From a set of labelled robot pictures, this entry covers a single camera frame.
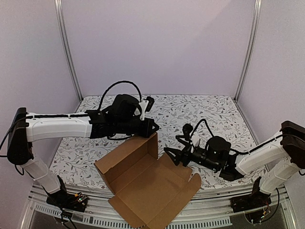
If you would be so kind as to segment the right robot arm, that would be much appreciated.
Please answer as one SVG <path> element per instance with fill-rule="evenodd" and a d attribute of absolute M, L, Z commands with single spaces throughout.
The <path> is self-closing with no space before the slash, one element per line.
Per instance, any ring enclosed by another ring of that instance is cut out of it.
<path fill-rule="evenodd" d="M 305 129 L 291 121 L 282 122 L 281 129 L 274 136 L 246 152 L 233 149 L 230 142 L 215 135 L 201 148 L 197 128 L 185 124 L 183 134 L 175 137 L 183 144 L 183 149 L 164 148 L 175 165 L 186 167 L 195 162 L 219 173 L 224 180 L 235 181 L 258 167 L 279 161 L 255 181 L 252 193 L 246 198 L 250 208 L 258 207 L 265 196 L 305 167 Z"/>

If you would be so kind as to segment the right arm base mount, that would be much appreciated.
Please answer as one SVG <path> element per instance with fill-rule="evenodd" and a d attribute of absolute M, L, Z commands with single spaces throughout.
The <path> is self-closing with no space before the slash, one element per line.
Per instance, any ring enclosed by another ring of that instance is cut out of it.
<path fill-rule="evenodd" d="M 259 187 L 261 178 L 262 177 L 259 177 L 255 180 L 252 192 L 250 194 L 233 197 L 230 199 L 231 208 L 233 209 L 234 213 L 266 207 L 266 209 L 246 213 L 245 218 L 251 224 L 262 223 L 266 214 L 270 212 L 270 194 L 261 192 Z"/>

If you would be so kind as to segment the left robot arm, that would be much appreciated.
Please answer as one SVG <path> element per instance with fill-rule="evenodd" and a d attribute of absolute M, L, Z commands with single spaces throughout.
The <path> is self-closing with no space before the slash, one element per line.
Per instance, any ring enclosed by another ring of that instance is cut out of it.
<path fill-rule="evenodd" d="M 111 139 L 116 134 L 150 137 L 159 130 L 152 118 L 143 114 L 112 117 L 97 110 L 74 114 L 35 114 L 26 108 L 17 110 L 8 131 L 7 159 L 21 166 L 34 181 L 43 186 L 60 207 L 67 207 L 71 197 L 63 191 L 60 179 L 32 151 L 32 143 L 49 138 L 82 137 Z"/>

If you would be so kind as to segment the brown cardboard box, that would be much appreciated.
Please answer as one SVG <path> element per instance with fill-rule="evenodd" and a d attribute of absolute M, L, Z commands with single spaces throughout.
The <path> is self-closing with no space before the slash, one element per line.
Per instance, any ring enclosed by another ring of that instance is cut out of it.
<path fill-rule="evenodd" d="M 158 135 L 134 136 L 94 163 L 108 189 L 110 205 L 133 228 L 163 229 L 201 187 L 201 177 L 158 156 Z"/>

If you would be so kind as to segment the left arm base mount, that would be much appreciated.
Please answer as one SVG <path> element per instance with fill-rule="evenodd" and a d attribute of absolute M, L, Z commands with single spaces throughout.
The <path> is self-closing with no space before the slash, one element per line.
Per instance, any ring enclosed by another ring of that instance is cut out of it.
<path fill-rule="evenodd" d="M 63 180 L 59 176 L 57 177 L 60 183 L 60 190 L 53 194 L 46 192 L 48 195 L 46 202 L 50 205 L 57 206 L 58 208 L 85 212 L 88 196 L 81 192 L 76 194 L 68 193 Z"/>

